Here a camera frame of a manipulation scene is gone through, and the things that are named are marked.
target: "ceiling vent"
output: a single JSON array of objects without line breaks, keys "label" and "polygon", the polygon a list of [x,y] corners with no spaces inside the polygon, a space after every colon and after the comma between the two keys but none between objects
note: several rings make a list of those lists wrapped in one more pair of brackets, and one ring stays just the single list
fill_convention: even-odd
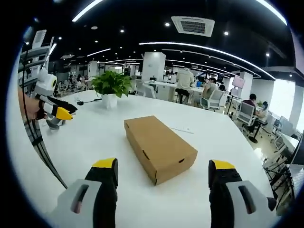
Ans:
[{"label": "ceiling vent", "polygon": [[179,33],[211,37],[214,20],[194,17],[171,17]]}]

